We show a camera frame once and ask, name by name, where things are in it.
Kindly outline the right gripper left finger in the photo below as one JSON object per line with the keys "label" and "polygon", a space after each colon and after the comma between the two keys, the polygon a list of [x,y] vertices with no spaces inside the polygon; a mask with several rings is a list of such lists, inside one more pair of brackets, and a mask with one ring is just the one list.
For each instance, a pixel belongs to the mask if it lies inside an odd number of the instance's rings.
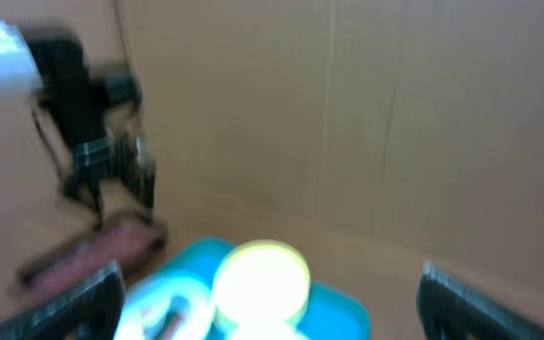
{"label": "right gripper left finger", "polygon": [[109,263],[70,289],[0,324],[0,340],[112,339],[126,288],[121,269]]}

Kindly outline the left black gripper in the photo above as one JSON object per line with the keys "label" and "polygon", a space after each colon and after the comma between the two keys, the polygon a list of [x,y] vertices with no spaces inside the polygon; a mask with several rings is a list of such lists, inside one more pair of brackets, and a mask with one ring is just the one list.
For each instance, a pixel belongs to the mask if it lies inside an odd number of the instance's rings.
{"label": "left black gripper", "polygon": [[130,73],[59,83],[59,134],[73,157],[59,171],[64,195],[85,190],[99,198],[100,183],[118,179],[136,198],[152,198],[156,160],[141,132],[142,94]]}

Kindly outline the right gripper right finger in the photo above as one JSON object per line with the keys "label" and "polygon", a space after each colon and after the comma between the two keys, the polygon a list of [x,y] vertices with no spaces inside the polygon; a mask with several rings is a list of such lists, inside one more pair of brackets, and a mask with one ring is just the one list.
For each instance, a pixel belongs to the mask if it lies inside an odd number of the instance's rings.
{"label": "right gripper right finger", "polygon": [[428,339],[544,339],[544,326],[430,262],[420,277],[416,311]]}

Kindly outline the light blue plastic plate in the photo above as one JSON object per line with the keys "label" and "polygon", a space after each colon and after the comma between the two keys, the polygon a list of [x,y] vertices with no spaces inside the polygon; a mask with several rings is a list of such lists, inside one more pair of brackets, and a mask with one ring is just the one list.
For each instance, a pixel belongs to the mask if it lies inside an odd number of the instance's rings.
{"label": "light blue plastic plate", "polygon": [[113,339],[205,339],[213,315],[211,288],[203,279],[181,271],[153,275],[127,292]]}

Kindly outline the yellow-green plastic plate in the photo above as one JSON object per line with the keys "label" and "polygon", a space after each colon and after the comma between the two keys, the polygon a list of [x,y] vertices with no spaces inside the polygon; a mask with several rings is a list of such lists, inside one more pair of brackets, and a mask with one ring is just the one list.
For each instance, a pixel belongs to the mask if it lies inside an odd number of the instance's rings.
{"label": "yellow-green plastic plate", "polygon": [[309,265],[293,246],[272,239],[243,243],[214,273],[214,324],[224,332],[269,324],[295,327],[308,308],[311,287]]}

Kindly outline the white plastic plate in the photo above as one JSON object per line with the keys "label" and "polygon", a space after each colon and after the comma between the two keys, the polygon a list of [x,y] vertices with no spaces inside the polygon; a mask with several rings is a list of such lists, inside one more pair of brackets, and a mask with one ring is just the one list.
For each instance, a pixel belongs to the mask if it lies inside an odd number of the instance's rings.
{"label": "white plastic plate", "polygon": [[287,324],[241,326],[226,335],[227,340],[310,340]]}

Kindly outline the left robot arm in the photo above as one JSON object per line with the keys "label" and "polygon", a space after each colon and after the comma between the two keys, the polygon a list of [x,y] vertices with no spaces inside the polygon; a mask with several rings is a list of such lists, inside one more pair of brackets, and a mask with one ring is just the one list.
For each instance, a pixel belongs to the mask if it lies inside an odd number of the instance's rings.
{"label": "left robot arm", "polygon": [[0,21],[0,94],[19,87],[65,196],[97,206],[101,181],[119,179],[152,206],[156,161],[140,132],[142,91],[127,68],[92,69],[63,26]]}

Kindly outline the black and red tray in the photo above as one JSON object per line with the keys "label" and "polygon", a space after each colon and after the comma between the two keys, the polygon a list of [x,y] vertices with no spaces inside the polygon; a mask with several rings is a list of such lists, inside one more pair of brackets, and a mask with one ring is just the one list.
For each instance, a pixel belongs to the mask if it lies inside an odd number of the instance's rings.
{"label": "black and red tray", "polygon": [[39,299],[50,298],[111,263],[124,277],[149,264],[165,247],[167,224],[149,213],[115,212],[17,271],[18,281]]}

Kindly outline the teal plastic serving tray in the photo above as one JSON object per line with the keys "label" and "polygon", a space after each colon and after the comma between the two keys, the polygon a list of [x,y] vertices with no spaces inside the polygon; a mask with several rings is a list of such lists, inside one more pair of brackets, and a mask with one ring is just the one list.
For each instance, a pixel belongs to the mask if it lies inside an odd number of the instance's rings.
{"label": "teal plastic serving tray", "polygon": [[[154,276],[182,272],[213,286],[224,257],[236,245],[215,237],[201,238],[155,269]],[[366,308],[358,300],[317,280],[311,285],[309,304],[297,329],[312,340],[367,340],[371,325]]]}

